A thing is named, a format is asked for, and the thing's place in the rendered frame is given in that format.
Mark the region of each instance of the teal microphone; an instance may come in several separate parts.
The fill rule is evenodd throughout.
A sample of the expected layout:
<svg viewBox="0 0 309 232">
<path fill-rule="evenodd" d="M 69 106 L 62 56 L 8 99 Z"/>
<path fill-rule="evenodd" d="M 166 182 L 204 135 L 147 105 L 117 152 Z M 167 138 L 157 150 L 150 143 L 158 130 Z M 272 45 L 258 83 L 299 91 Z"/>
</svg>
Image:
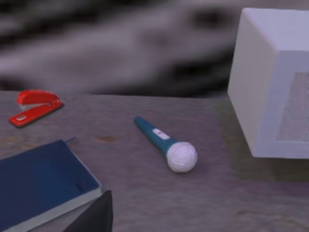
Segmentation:
<svg viewBox="0 0 309 232">
<path fill-rule="evenodd" d="M 137 116 L 134 122 L 150 141 L 161 150 L 169 167 L 174 172 L 185 173 L 194 168 L 197 163 L 197 152 L 192 144 L 170 138 L 140 116 Z"/>
</svg>

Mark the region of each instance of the white box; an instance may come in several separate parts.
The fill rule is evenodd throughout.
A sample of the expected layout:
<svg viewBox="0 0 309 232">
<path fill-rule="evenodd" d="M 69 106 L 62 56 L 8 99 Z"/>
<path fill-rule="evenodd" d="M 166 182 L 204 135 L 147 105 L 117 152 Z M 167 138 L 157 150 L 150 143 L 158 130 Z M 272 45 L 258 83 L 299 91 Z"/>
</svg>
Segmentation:
<svg viewBox="0 0 309 232">
<path fill-rule="evenodd" d="M 253 156 L 309 158 L 309 11 L 242 10 L 228 95 Z"/>
</svg>

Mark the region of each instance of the stapler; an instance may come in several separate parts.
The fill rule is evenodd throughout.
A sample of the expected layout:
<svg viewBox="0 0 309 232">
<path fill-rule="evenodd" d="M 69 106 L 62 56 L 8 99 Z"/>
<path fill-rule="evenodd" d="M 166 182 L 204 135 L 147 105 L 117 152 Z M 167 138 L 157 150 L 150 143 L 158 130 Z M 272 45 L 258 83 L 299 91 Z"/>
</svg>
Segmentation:
<svg viewBox="0 0 309 232">
<path fill-rule="evenodd" d="M 20 128 L 61 108 L 63 103 L 56 94 L 43 90 L 25 90 L 16 99 L 23 112 L 11 117 L 9 122 Z"/>
</svg>

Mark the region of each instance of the white microphone head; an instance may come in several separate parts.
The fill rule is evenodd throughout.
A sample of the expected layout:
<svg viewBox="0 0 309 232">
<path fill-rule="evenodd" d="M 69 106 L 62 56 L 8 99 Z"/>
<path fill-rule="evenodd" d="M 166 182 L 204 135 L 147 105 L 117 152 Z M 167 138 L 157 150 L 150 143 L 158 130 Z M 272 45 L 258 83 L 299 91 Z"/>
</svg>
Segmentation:
<svg viewBox="0 0 309 232">
<path fill-rule="evenodd" d="M 197 152 L 188 142 L 173 144 L 167 152 L 169 167 L 177 173 L 185 173 L 194 168 L 197 163 Z"/>
</svg>

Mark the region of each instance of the gray table surface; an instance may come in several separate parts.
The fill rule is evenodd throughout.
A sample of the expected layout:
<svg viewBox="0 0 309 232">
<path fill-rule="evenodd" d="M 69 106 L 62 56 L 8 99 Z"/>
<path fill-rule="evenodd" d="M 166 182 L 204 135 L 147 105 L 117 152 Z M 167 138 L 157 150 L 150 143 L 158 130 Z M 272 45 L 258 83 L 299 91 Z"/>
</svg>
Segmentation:
<svg viewBox="0 0 309 232">
<path fill-rule="evenodd" d="M 0 92 L 0 157 L 57 139 L 112 190 L 114 232 L 307 232 L 309 161 L 256 159 L 228 99 L 59 96 L 65 107 L 17 129 L 16 92 Z M 191 142 L 199 160 L 173 173 L 133 123 L 142 116 Z M 60 232 L 88 205 L 32 232 Z"/>
</svg>

